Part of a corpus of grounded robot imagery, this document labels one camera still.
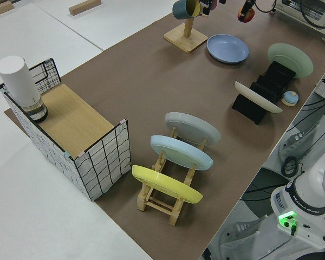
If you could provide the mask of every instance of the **white cylinder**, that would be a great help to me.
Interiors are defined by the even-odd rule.
[[[21,107],[31,107],[40,100],[41,95],[23,58],[8,56],[1,59],[0,77]]]

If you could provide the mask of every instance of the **brown table mat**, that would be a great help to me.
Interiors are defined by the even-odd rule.
[[[155,163],[158,155],[150,148],[150,136],[170,134],[164,124],[168,112],[192,114],[221,132],[220,143],[205,149],[214,165],[196,172],[191,184],[204,198],[196,205],[185,203],[175,227],[162,212],[137,210],[141,183],[130,173],[96,201],[155,260],[199,258],[325,72],[325,42],[318,32],[280,14],[258,11],[250,23],[241,23],[236,16],[242,5],[228,1],[208,18],[194,21],[194,28],[208,37],[242,39],[249,57],[241,64],[216,61],[206,44],[187,54],[164,40],[164,33],[184,22],[168,15],[62,77],[110,122],[128,119],[133,164]],[[315,69],[289,87],[300,96],[297,106],[279,102],[284,111],[267,114],[257,126],[231,109],[235,80],[247,86],[255,82],[269,66],[268,48],[279,42],[307,53]],[[167,164],[164,173],[183,180],[186,171]]]

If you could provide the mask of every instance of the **plate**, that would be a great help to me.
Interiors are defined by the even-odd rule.
[[[188,203],[195,204],[203,198],[203,195],[192,187],[142,166],[133,165],[132,175],[135,179],[147,184],[149,187]]]
[[[276,61],[296,73],[296,78],[309,76],[313,63],[302,50],[286,43],[275,43],[268,50],[269,61]]]
[[[163,157],[175,164],[191,169],[196,164],[196,170],[206,171],[213,165],[213,160],[203,151],[175,138],[153,135],[151,148]]]
[[[251,90],[250,88],[247,88],[245,85],[242,85],[241,83],[239,83],[237,81],[235,82],[235,88],[241,95],[245,96],[247,99],[253,101],[255,104],[257,104],[258,106],[261,106],[263,109],[265,109],[269,112],[278,114],[283,111],[280,107],[277,107],[272,102],[268,101],[264,97],[260,96],[259,94],[255,93],[253,90]]]
[[[224,63],[244,61],[249,54],[248,46],[241,39],[227,34],[210,37],[207,49],[213,58]]]
[[[165,124],[169,129],[177,128],[176,135],[194,144],[201,144],[207,139],[205,145],[215,145],[221,139],[219,131],[210,123],[180,112],[169,112],[165,115]]]

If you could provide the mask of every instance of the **wire grid panel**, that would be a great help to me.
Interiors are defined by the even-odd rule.
[[[30,68],[30,72],[41,94],[61,83],[52,58]],[[127,120],[74,160],[14,101],[5,84],[0,90],[33,144],[88,199],[97,199],[131,169]]]
[[[33,66],[29,70],[40,94],[43,94],[61,83],[58,70],[52,58]],[[1,84],[0,88],[4,89],[5,92],[12,98],[5,84]]]
[[[128,122],[119,125],[75,160],[91,200],[109,190],[130,166]]]
[[[24,130],[28,136],[30,136],[32,143],[42,152],[48,161],[54,164],[85,196],[89,198],[88,192],[70,155],[55,144],[38,125],[32,122],[30,117],[19,108],[18,104],[9,98],[7,93],[3,94]]]

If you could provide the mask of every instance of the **yellow plate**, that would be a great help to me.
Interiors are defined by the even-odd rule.
[[[133,165],[132,175],[142,183],[176,199],[195,204],[203,195],[193,188],[154,170]]]

